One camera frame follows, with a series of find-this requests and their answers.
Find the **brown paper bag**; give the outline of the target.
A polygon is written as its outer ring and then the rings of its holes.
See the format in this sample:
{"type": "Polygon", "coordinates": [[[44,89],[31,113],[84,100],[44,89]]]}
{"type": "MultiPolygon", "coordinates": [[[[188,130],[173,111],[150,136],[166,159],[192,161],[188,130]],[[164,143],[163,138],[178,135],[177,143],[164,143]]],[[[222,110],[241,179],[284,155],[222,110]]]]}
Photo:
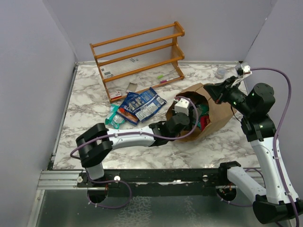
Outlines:
{"type": "MultiPolygon", "coordinates": [[[[196,106],[198,123],[194,131],[181,139],[182,141],[194,141],[202,139],[224,127],[233,116],[233,110],[229,103],[216,104],[204,88],[204,84],[198,83],[176,94],[189,98],[196,106]]],[[[196,123],[196,113],[192,106],[189,107],[189,115],[174,112],[176,102],[173,102],[166,112],[167,121],[164,124],[167,137],[180,137],[188,134],[196,123]]]]}

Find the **blue white snack bag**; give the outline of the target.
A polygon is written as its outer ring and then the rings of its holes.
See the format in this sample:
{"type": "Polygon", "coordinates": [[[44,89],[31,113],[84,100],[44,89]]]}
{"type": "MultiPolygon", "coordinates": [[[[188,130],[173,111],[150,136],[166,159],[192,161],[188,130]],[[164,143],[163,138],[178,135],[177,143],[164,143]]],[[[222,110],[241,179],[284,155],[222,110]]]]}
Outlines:
{"type": "Polygon", "coordinates": [[[140,122],[144,122],[153,117],[167,101],[160,97],[153,88],[143,91],[135,99],[137,107],[134,110],[135,116],[140,122]]]}

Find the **blue Burts chips bag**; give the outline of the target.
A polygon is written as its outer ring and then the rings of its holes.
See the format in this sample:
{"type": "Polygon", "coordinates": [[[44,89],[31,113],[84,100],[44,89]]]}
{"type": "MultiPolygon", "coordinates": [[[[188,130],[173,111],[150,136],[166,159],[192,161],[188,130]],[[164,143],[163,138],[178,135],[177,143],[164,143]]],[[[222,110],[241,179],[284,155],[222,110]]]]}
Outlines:
{"type": "Polygon", "coordinates": [[[119,116],[123,117],[126,121],[128,121],[133,125],[137,125],[139,119],[134,114],[135,106],[134,104],[132,104],[131,99],[137,97],[138,97],[137,93],[129,92],[117,110],[117,114],[119,116]]]}

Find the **teal snack packet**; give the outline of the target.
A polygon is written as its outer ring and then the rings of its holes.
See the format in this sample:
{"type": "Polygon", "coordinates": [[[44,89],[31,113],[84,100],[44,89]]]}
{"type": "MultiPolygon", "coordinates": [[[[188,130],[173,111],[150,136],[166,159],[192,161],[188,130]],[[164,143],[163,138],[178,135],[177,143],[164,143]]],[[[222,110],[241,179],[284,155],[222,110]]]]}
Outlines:
{"type": "Polygon", "coordinates": [[[110,112],[105,118],[105,125],[111,125],[113,128],[119,129],[120,125],[125,122],[125,119],[117,113],[118,109],[118,105],[111,104],[110,112]]]}

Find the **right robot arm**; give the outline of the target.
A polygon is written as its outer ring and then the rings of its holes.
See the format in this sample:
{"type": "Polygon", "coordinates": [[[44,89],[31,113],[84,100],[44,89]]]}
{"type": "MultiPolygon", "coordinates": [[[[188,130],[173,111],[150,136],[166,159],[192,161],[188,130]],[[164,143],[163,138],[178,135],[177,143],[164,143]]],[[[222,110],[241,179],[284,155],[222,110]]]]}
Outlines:
{"type": "Polygon", "coordinates": [[[236,163],[221,164],[223,170],[217,179],[223,185],[235,184],[250,200],[262,224],[298,219],[303,213],[303,201],[290,182],[275,138],[277,130],[268,115],[275,103],[274,90],[268,84],[257,83],[246,95],[236,80],[232,76],[222,83],[206,84],[204,89],[216,104],[229,103],[242,114],[241,128],[257,156],[265,186],[236,163]]]}

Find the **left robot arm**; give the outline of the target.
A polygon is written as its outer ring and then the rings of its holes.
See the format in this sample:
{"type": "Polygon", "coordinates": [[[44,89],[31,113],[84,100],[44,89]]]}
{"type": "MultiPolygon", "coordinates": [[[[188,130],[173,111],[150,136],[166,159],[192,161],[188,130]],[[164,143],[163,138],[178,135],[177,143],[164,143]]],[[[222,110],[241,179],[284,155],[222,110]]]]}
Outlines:
{"type": "Polygon", "coordinates": [[[97,123],[76,139],[81,165],[89,174],[88,181],[95,187],[103,184],[105,172],[102,161],[110,151],[165,145],[174,141],[184,129],[192,129],[192,123],[192,118],[184,113],[134,131],[108,129],[104,123],[97,123]]]}

